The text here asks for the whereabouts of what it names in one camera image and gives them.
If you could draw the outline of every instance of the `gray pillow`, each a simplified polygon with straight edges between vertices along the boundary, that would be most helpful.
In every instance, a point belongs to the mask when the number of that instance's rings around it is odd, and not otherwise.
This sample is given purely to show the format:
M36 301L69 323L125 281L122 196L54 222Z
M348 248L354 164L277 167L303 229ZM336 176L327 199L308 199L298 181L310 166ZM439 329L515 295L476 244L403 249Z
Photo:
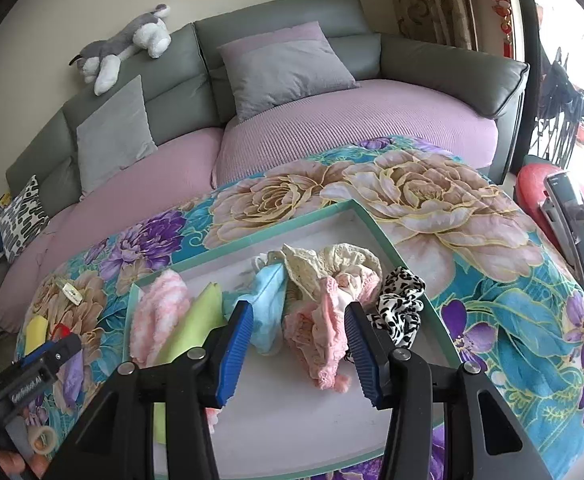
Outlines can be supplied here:
M319 22L248 36L218 49L239 122L303 97L358 87Z
M140 75L77 127L76 142L83 196L157 150L147 123Z

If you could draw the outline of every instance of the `red stool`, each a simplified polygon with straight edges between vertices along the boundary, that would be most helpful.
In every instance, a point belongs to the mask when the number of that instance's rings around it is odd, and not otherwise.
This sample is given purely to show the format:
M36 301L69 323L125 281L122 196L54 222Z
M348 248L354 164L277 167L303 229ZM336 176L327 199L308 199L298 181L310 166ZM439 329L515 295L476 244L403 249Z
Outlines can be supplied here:
M561 171L561 169L552 164L534 163L523 166L516 178L515 196L516 202L521 206L521 209L532 217L536 224L547 235L550 242L561 251L558 240L556 240L554 235L554 231L552 231L552 228L545 219L539 206L539 203L544 202L548 196L547 191L545 191L543 179L549 174L556 173L557 171ZM584 186L581 186L580 189L584 196Z

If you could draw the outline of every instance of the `yellow sponge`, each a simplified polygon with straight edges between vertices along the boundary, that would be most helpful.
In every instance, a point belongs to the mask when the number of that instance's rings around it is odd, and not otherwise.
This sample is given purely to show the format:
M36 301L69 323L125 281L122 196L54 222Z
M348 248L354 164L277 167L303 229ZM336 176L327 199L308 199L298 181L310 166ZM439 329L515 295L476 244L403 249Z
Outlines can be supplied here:
M155 365L165 365L174 361L183 352L195 346L203 346L207 335L219 326L225 325L223 318L223 297L218 283L209 283L183 316L161 348ZM162 443L165 438L165 404L154 405L154 437Z
M46 341L48 320L35 314L25 329L25 355L36 350Z

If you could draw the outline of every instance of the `stuffed animal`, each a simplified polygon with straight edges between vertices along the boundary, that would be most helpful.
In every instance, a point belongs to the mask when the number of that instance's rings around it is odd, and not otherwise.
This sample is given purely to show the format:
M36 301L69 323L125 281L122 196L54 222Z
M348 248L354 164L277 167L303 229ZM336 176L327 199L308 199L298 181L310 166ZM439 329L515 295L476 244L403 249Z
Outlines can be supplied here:
M137 16L108 40L88 43L70 61L70 66L76 62L85 82L94 81L96 95L107 92L117 82L122 60L133 56L142 48L147 49L153 59L165 52L171 37L161 18L168 14L169 6L157 5L153 11Z

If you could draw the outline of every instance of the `patterned cushion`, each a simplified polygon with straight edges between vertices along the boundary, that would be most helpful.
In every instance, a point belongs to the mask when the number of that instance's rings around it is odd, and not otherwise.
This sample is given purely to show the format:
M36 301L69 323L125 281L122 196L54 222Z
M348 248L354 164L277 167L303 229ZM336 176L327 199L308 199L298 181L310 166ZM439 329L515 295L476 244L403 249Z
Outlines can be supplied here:
M37 176L32 175L28 185L0 216L3 249L8 262L12 263L49 221L38 199Z

